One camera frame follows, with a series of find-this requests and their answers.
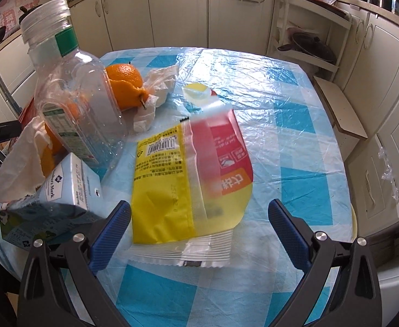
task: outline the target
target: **clear plastic bottle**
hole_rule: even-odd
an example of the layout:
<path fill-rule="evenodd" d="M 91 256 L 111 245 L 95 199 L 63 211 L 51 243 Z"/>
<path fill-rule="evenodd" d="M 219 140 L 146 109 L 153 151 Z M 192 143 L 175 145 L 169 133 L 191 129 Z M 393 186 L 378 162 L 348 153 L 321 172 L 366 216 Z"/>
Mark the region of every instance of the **clear plastic bottle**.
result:
<path fill-rule="evenodd" d="M 70 14 L 66 0 L 51 0 L 22 21 L 38 76 L 34 105 L 66 149 L 102 178 L 121 156 L 126 125 L 103 63 L 79 49 Z"/>

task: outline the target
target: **tablecloth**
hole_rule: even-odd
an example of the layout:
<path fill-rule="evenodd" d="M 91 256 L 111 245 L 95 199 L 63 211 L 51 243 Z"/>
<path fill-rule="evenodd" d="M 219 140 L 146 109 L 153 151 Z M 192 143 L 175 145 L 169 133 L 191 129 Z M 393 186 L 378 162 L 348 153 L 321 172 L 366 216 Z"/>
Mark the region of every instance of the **tablecloth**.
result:
<path fill-rule="evenodd" d="M 285 61 L 200 48 L 123 50 L 101 60 L 106 66 L 131 62 L 142 75 L 176 63 L 180 72 L 174 92 L 157 109 L 151 129 L 129 135 L 116 170 L 104 178 L 107 206 L 100 215 L 106 216 L 119 200 L 130 199 L 137 141 L 199 111 L 182 95 L 182 86 L 192 82 L 206 84 L 233 106 L 254 181 L 246 213 L 234 229 L 229 266 L 178 267 L 128 261 L 130 238 L 125 235 L 98 279 L 133 327 L 267 326 L 303 275 L 293 267 L 268 221 L 268 203 L 279 198 L 313 231 L 322 230 L 335 240 L 352 238 L 342 158 L 307 75 L 298 65 Z M 20 276 L 25 256 L 17 250 L 0 238 L 0 261 Z M 336 274 L 331 271 L 309 320 L 322 313 Z M 66 283 L 73 289 L 69 275 Z"/>

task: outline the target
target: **bottle cap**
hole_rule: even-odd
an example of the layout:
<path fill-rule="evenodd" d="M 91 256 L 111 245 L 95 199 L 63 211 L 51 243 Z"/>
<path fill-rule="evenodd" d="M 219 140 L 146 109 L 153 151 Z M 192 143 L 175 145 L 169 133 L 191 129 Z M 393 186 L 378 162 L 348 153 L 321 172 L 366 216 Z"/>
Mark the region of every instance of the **bottle cap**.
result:
<path fill-rule="evenodd" d="M 27 43 L 29 39 L 36 37 L 39 31 L 70 15 L 67 0 L 51 0 L 37 7 L 20 24 L 23 42 Z"/>

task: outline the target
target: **blue gripper pad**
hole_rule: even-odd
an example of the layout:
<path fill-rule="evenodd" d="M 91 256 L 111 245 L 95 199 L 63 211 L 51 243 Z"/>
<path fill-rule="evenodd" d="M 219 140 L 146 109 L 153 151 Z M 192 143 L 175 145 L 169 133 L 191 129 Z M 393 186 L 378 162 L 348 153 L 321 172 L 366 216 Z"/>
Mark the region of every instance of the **blue gripper pad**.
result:
<path fill-rule="evenodd" d="M 268 207 L 269 221 L 294 267 L 306 273 L 311 268 L 309 246 L 290 220 L 290 214 L 283 208 L 284 205 L 277 201 L 277 199 L 270 202 Z"/>
<path fill-rule="evenodd" d="M 131 220 L 131 208 L 126 201 L 120 202 L 108 218 L 104 229 L 89 250 L 89 268 L 93 275 L 107 267 L 120 239 Z"/>

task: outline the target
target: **barcode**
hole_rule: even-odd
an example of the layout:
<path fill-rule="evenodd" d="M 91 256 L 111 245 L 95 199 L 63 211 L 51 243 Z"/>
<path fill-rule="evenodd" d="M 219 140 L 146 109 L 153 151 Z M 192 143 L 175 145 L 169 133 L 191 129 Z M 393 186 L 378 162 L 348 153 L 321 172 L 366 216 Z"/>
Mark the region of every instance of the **barcode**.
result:
<path fill-rule="evenodd" d="M 164 150 L 173 150 L 178 146 L 177 144 L 177 136 L 169 136 L 167 138 L 162 138 L 159 141 L 155 142 L 148 146 L 148 151 L 146 152 L 146 156 L 149 156 L 152 153 L 156 153 L 158 151 Z"/>

